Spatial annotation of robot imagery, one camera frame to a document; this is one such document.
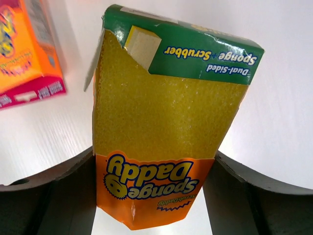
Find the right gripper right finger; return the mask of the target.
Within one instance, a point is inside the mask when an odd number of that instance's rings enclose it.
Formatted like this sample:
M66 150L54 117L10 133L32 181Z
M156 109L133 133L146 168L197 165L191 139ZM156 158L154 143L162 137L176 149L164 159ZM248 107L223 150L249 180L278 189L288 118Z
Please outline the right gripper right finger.
M203 184L214 235L311 235L313 191L217 152Z

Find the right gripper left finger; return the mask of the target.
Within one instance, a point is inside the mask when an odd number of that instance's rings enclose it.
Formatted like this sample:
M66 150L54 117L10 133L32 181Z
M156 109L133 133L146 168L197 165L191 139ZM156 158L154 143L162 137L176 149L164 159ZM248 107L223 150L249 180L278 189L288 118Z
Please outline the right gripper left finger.
M0 187L2 235L90 235L96 212L92 147Z

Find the Sponge Daddy yellow sponge box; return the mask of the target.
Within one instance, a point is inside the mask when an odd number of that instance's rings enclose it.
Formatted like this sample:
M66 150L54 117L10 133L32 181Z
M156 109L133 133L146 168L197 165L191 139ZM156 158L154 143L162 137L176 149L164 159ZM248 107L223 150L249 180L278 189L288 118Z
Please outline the Sponge Daddy yellow sponge box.
M113 4L93 83L96 203L130 230L184 219L264 49L256 42Z

